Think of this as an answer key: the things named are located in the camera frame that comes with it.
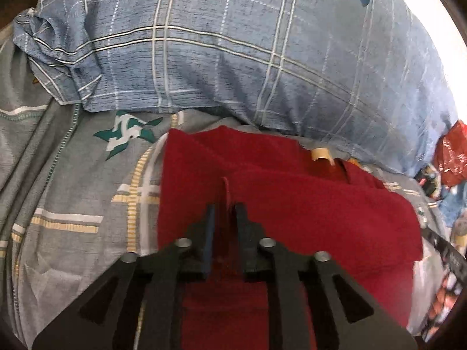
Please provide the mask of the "red knit garment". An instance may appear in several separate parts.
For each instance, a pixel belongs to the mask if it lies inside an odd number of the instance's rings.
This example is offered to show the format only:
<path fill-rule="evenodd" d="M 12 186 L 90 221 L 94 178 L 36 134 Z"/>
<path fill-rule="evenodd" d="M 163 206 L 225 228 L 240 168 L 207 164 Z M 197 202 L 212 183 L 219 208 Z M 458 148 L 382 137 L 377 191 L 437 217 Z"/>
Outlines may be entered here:
<path fill-rule="evenodd" d="M 215 206 L 212 271 L 184 295 L 184 349 L 266 349 L 263 283 L 246 283 L 230 219 L 250 220 L 298 254 L 326 251 L 399 325 L 408 324 L 413 266 L 422 257 L 411 203 L 344 160 L 313 160 L 286 137 L 218 127 L 169 132 L 162 165 L 158 243 L 165 247 Z"/>

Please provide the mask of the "black device with red label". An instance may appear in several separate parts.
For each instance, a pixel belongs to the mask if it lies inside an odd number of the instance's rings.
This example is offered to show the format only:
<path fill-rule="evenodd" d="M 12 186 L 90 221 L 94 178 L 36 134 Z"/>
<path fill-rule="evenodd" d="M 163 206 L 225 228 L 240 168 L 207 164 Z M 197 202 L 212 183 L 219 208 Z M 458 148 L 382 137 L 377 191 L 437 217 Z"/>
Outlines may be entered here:
<path fill-rule="evenodd" d="M 438 169 L 428 164 L 415 176 L 416 182 L 422 187 L 425 194 L 433 200 L 438 200 L 442 195 L 442 180 Z"/>

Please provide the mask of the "blue plaid pillow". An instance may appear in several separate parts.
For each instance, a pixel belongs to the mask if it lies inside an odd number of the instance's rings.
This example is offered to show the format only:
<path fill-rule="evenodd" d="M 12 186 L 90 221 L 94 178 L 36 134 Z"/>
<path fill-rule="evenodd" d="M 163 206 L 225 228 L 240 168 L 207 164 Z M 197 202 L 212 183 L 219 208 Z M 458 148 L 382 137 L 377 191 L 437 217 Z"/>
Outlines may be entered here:
<path fill-rule="evenodd" d="M 413 175 L 457 121 L 404 0 L 39 0 L 14 43 L 61 104 L 218 111 Z"/>

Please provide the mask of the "blue denim clothing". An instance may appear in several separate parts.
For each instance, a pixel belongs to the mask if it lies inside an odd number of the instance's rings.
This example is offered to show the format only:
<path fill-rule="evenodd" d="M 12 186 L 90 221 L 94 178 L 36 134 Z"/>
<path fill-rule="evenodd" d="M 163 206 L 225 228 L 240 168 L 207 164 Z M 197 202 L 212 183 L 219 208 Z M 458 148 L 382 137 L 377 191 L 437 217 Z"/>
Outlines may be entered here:
<path fill-rule="evenodd" d="M 466 210 L 466 181 L 449 188 L 438 204 L 444 224 L 452 228 L 455 221 Z"/>

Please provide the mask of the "red plastic bag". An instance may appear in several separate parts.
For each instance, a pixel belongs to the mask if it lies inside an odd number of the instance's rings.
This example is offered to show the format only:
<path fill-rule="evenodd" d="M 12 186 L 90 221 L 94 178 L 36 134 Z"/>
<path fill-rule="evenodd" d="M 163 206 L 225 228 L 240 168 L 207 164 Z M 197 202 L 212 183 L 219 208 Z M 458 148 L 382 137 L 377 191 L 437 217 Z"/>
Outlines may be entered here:
<path fill-rule="evenodd" d="M 453 187 L 466 181 L 466 130 L 466 124 L 457 120 L 450 130 L 438 140 L 433 165 L 439 171 L 444 186 Z"/>

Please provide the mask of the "grey patterned bed sheet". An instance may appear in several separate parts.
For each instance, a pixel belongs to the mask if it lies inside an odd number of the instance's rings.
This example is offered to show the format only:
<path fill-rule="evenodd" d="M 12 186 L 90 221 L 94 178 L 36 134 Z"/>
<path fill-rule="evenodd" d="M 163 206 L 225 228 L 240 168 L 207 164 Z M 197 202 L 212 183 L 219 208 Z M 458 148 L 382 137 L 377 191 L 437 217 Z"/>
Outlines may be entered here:
<path fill-rule="evenodd" d="M 62 106 L 1 33 L 1 313 L 19 340 L 34 337 L 135 237 L 156 247 L 156 202 L 170 128 L 239 127 L 238 116 L 188 109 L 158 116 L 156 141 L 132 139 L 108 158 L 95 137 L 116 113 Z"/>

